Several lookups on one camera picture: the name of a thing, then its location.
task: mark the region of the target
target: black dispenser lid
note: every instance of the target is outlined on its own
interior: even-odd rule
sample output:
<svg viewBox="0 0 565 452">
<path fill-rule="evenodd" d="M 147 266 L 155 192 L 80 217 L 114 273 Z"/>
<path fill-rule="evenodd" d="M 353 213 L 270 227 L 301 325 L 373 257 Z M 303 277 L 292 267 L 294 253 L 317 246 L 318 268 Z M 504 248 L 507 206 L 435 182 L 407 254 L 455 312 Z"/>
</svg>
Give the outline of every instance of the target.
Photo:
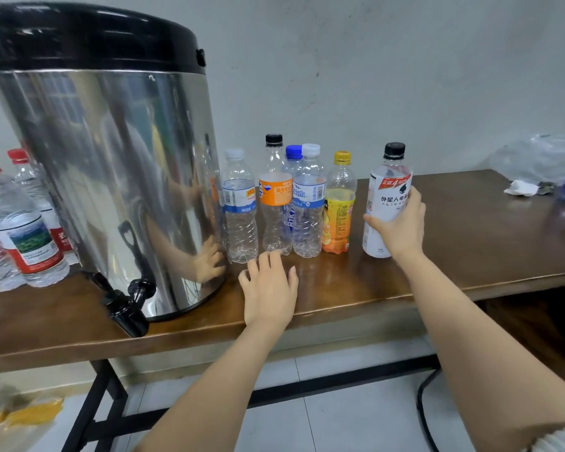
<svg viewBox="0 0 565 452">
<path fill-rule="evenodd" d="M 205 74 L 186 27 L 82 3 L 0 3 L 0 71 L 139 70 Z"/>
</svg>

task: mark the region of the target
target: wooden table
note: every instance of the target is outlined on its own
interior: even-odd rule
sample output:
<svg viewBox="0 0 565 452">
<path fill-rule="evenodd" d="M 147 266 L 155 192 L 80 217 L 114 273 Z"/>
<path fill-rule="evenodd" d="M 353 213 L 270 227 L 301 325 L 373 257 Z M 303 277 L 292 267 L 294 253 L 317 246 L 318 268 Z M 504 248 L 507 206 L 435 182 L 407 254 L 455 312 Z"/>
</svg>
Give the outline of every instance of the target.
<svg viewBox="0 0 565 452">
<path fill-rule="evenodd" d="M 565 204 L 550 196 L 514 197 L 489 171 L 417 176 L 427 203 L 425 253 L 471 298 L 482 299 L 565 285 Z M 376 301 L 410 299 L 390 259 L 362 251 L 362 211 L 368 181 L 360 180 L 350 250 L 303 259 L 284 257 L 300 279 L 291 326 L 359 315 Z M 101 293 L 75 274 L 48 288 L 0 293 L 0 372 L 52 364 L 134 356 L 234 339 L 242 331 L 243 296 L 233 266 L 206 304 L 178 319 L 127 337 L 99 304 Z"/>
</svg>

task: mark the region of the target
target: white wall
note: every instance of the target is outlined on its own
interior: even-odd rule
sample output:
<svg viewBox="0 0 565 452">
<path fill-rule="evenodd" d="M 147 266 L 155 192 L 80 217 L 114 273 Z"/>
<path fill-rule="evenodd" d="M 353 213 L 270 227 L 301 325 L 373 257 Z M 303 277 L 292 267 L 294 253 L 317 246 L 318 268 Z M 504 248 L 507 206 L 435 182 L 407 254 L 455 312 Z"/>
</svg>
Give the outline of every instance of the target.
<svg viewBox="0 0 565 452">
<path fill-rule="evenodd" d="M 351 150 L 361 177 L 388 141 L 405 142 L 426 174 L 565 133 L 565 0 L 67 1 L 192 29 L 207 54 L 220 159 L 245 148 L 256 172 L 268 132 L 320 143 L 328 164 Z M 0 150 L 15 145 L 0 111 Z"/>
</svg>

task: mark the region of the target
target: yellow packaging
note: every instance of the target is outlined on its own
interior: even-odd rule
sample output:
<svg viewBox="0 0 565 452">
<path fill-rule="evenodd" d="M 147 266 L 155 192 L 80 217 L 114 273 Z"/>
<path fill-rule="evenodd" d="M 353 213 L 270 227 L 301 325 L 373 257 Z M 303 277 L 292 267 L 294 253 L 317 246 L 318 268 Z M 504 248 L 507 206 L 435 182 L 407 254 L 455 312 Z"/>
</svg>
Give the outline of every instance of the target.
<svg viewBox="0 0 565 452">
<path fill-rule="evenodd" d="M 325 252 L 332 254 L 347 252 L 354 200 L 355 196 L 351 190 L 326 191 L 322 232 L 322 250 Z"/>
</svg>

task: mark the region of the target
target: right hand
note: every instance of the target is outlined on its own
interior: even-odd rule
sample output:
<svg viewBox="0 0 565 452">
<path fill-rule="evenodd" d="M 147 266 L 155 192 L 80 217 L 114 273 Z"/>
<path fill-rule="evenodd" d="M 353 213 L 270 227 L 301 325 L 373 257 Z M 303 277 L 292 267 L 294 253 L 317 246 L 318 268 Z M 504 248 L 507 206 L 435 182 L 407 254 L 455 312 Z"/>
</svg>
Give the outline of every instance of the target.
<svg viewBox="0 0 565 452">
<path fill-rule="evenodd" d="M 421 202 L 421 193 L 414 187 L 410 189 L 408 204 L 395 219 L 384 222 L 364 214 L 364 220 L 381 235 L 385 247 L 396 261 L 409 253 L 422 254 L 425 204 Z"/>
<path fill-rule="evenodd" d="M 293 318 L 299 278 L 293 266 L 287 279 L 280 250 L 262 252 L 259 267 L 257 260 L 249 260 L 239 275 L 245 294 L 245 323 L 268 322 L 282 333 Z"/>
</svg>

